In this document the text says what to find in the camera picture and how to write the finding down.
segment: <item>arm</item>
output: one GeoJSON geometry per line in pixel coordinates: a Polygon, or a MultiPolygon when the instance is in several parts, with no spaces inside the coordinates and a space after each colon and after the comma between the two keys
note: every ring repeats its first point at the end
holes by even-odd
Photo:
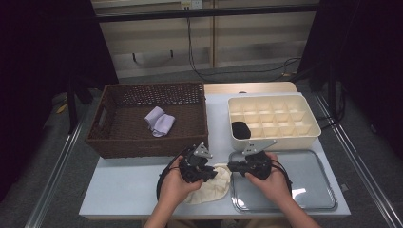
{"type": "Polygon", "coordinates": [[[163,180],[160,199],[144,228],[164,228],[176,207],[186,199],[187,195],[201,188],[203,180],[193,183],[187,183],[183,180],[181,171],[177,168],[181,159],[183,159],[183,156],[179,156],[172,163],[172,169],[163,180]]]}
{"type": "MultiPolygon", "coordinates": [[[[275,154],[266,153],[266,155],[271,160],[278,161],[275,154]]],[[[266,180],[260,180],[249,173],[246,173],[245,176],[263,192],[267,199],[279,207],[293,228],[320,227],[290,196],[284,175],[279,170],[272,168],[271,174],[266,180]]]]}

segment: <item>hand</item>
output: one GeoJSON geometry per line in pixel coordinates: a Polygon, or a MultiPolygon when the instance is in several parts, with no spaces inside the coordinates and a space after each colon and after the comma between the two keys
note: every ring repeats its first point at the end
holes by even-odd
{"type": "MultiPolygon", "coordinates": [[[[270,160],[278,161],[276,154],[266,152],[266,156],[270,160]]],[[[284,175],[274,167],[272,167],[271,174],[266,180],[260,180],[250,173],[246,173],[245,177],[255,184],[267,199],[277,205],[282,200],[291,198],[284,175]]]]}
{"type": "Polygon", "coordinates": [[[181,171],[178,168],[180,160],[182,159],[183,156],[179,156],[172,163],[170,167],[171,170],[163,180],[160,191],[159,201],[174,207],[178,206],[182,201],[184,201],[190,192],[200,189],[203,183],[203,180],[198,180],[193,183],[184,181],[181,171]]]}

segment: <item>white table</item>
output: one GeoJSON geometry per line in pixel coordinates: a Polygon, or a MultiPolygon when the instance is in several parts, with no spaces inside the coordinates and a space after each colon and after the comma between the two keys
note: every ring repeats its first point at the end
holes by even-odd
{"type": "MultiPolygon", "coordinates": [[[[230,143],[227,101],[236,96],[276,95],[263,94],[207,94],[207,122],[209,150],[213,159],[209,164],[228,162],[234,151],[230,143]]],[[[337,208],[333,211],[309,211],[308,214],[321,218],[343,218],[350,210],[336,182],[319,140],[312,148],[319,156],[335,193],[337,208]]],[[[157,203],[156,185],[159,175],[172,158],[99,159],[80,215],[88,219],[147,219],[157,203]]],[[[182,203],[173,214],[173,219],[267,219],[281,217],[282,213],[244,214],[235,210],[228,194],[216,201],[198,205],[182,203]]]]}

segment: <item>table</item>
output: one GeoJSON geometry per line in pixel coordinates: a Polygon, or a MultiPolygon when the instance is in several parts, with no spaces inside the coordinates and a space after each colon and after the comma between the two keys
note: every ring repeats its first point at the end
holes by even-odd
{"type": "MultiPolygon", "coordinates": [[[[222,101],[233,96],[249,94],[295,94],[296,87],[291,83],[261,84],[219,84],[205,85],[207,103],[207,121],[209,127],[210,153],[214,162],[226,162],[233,151],[230,142],[222,135],[225,127],[219,116],[225,116],[226,107],[222,101]]],[[[343,218],[350,215],[335,175],[327,161],[320,141],[312,146],[324,166],[325,173],[337,199],[337,208],[333,211],[308,211],[308,214],[321,218],[343,218]]],[[[91,184],[86,192],[80,215],[88,219],[147,219],[156,200],[156,184],[159,174],[172,158],[130,158],[99,159],[91,184]]],[[[267,219],[282,217],[282,213],[243,214],[235,210],[230,194],[224,198],[198,205],[181,204],[173,219],[267,219]]]]}

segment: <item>person's right hand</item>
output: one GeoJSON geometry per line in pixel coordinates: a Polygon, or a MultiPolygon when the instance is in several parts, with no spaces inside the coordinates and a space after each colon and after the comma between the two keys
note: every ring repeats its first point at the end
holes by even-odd
{"type": "MultiPolygon", "coordinates": [[[[278,161],[276,154],[266,152],[266,155],[270,160],[278,161]]],[[[272,167],[271,174],[266,180],[260,180],[250,173],[246,173],[245,177],[255,184],[267,199],[277,205],[282,200],[291,198],[284,175],[274,167],[272,167]]]]}

